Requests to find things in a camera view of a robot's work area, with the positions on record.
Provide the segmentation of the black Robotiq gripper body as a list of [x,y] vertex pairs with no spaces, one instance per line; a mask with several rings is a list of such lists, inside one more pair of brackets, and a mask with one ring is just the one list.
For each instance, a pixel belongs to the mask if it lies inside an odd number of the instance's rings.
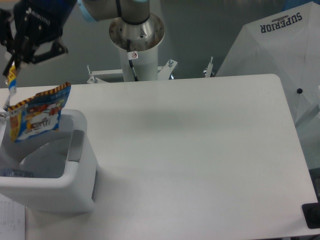
[[39,46],[37,55],[48,51],[53,40],[62,38],[63,27],[75,4],[75,0],[21,0],[16,3],[13,7],[16,53],[26,39]]

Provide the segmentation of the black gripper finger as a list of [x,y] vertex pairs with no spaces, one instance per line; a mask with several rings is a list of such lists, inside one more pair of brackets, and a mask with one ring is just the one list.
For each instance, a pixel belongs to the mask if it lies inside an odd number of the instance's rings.
[[32,44],[29,39],[23,41],[22,49],[14,57],[15,67],[18,72],[29,64],[37,65],[69,53],[61,37],[53,40],[48,51],[36,54],[39,47],[39,45]]
[[14,38],[12,34],[11,23],[14,21],[13,9],[0,9],[0,44],[6,47],[6,51],[11,54],[8,63],[2,72],[3,76],[7,76],[11,67],[11,64],[17,57],[17,53],[14,49]]

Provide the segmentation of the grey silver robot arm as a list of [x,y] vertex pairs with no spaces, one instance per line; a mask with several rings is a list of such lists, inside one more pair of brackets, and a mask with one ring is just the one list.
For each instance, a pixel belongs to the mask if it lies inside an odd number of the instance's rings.
[[165,28],[151,13],[148,0],[19,0],[12,9],[0,10],[0,44],[11,55],[2,74],[11,66],[38,64],[67,54],[63,28],[78,6],[87,21],[113,19],[110,27],[115,44],[128,51],[146,51],[164,38]]

